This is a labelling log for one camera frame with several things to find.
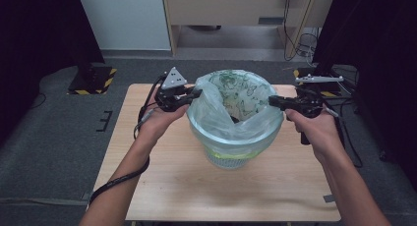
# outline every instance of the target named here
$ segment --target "person's right hand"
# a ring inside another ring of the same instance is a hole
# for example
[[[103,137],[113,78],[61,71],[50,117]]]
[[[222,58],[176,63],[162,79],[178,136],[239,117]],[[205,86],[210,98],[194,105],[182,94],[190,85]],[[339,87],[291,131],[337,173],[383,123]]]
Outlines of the person's right hand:
[[[292,109],[286,109],[285,114],[294,122],[297,132],[304,132],[320,162],[323,163],[329,154],[344,152],[334,117],[325,109],[316,118],[307,118]]]

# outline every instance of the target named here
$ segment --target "wall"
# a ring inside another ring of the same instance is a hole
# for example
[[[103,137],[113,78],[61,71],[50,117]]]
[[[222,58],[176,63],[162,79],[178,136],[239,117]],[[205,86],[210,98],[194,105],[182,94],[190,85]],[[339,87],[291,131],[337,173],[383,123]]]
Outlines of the wall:
[[[101,50],[171,50],[162,0],[81,0]]]

